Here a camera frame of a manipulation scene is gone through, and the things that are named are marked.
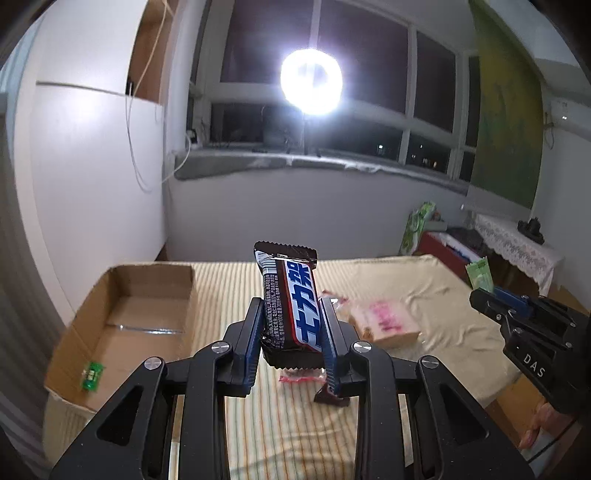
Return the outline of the person's right hand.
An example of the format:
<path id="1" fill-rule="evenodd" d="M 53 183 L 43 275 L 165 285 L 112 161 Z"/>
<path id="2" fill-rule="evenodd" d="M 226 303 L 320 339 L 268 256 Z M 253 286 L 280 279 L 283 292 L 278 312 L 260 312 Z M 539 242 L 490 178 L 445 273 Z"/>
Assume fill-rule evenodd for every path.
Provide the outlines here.
<path id="1" fill-rule="evenodd" d="M 570 415 L 562 414 L 549 402 L 542 401 L 536 407 L 530 424 L 521 437 L 519 449 L 531 448 L 542 431 L 549 433 L 553 438 L 558 438 L 573 421 L 574 418 Z"/>

